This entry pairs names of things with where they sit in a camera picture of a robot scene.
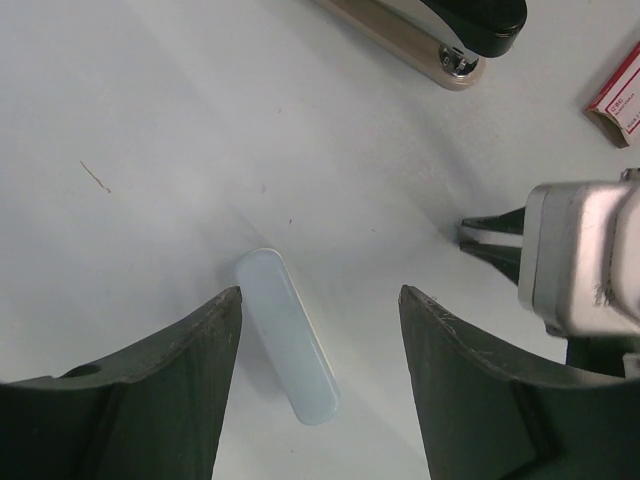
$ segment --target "scratch mark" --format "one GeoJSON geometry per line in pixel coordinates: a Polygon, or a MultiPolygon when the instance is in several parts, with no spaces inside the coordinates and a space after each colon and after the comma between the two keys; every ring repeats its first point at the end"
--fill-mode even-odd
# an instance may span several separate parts
{"type": "Polygon", "coordinates": [[[104,186],[104,184],[100,181],[100,179],[99,179],[98,177],[96,177],[96,176],[93,174],[93,172],[87,168],[87,166],[84,164],[84,162],[83,162],[82,160],[80,160],[80,165],[82,165],[82,168],[84,168],[84,169],[87,171],[87,173],[88,173],[89,175],[91,175],[91,178],[93,178],[93,179],[96,181],[96,183],[97,183],[98,185],[100,185],[100,188],[102,188],[103,190],[105,190],[107,193],[111,193],[111,190],[110,190],[109,188],[107,188],[107,187],[105,187],[105,186],[104,186]]]}
{"type": "Polygon", "coordinates": [[[442,327],[445,328],[451,335],[453,335],[456,338],[458,337],[458,334],[456,333],[456,329],[453,328],[451,325],[445,322],[441,322],[440,325],[442,325],[442,327]]]}

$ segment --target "stapler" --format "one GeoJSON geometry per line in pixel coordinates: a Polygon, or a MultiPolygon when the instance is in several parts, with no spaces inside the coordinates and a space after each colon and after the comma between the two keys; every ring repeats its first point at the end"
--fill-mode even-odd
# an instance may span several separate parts
{"type": "Polygon", "coordinates": [[[525,0],[316,0],[449,90],[478,81],[524,27],[525,0]]]}

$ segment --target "white table surface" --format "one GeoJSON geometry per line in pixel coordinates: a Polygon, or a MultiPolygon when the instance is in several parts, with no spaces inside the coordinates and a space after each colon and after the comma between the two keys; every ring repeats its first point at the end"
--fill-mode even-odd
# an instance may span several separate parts
{"type": "Polygon", "coordinates": [[[613,3],[529,0],[513,51],[451,93],[309,0],[3,2],[0,379],[139,340],[271,246],[341,409],[299,424],[245,324],[214,478],[428,478],[400,287],[563,359],[450,239],[539,183],[640,164],[580,112],[640,39],[640,3],[613,3]]]}

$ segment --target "cardboard box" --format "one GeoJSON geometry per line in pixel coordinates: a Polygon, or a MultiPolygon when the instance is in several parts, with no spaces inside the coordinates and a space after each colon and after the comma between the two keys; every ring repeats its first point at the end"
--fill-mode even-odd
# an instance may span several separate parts
{"type": "Polygon", "coordinates": [[[640,43],[587,107],[586,114],[618,148],[640,138],[640,43]]]}

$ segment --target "translucent white plastic bar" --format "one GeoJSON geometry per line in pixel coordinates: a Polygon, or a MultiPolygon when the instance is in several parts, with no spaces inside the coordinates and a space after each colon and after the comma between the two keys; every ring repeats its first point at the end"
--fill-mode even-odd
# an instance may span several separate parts
{"type": "Polygon", "coordinates": [[[271,249],[251,252],[236,266],[236,276],[298,420],[318,425],[331,419],[338,387],[282,257],[271,249]]]}

